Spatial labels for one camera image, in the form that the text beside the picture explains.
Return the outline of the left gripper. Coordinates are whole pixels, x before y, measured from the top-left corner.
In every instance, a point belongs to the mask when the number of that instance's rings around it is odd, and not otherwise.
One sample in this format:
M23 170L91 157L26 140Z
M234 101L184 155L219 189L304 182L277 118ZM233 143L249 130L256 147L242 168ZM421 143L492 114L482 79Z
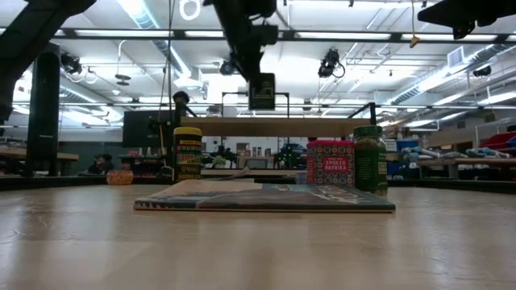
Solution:
M203 0L212 6L231 48L233 65L247 82L260 77L262 47L278 41L278 26L266 23L277 10L275 0Z

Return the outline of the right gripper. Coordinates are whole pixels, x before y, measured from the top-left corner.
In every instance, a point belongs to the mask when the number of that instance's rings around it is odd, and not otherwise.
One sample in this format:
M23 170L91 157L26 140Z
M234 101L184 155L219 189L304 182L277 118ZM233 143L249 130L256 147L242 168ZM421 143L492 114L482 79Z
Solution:
M499 18L515 14L515 0L480 0L477 19L472 3L466 0L443 0L418 12L424 23L451 27L453 39L463 39L478 25L491 25Z

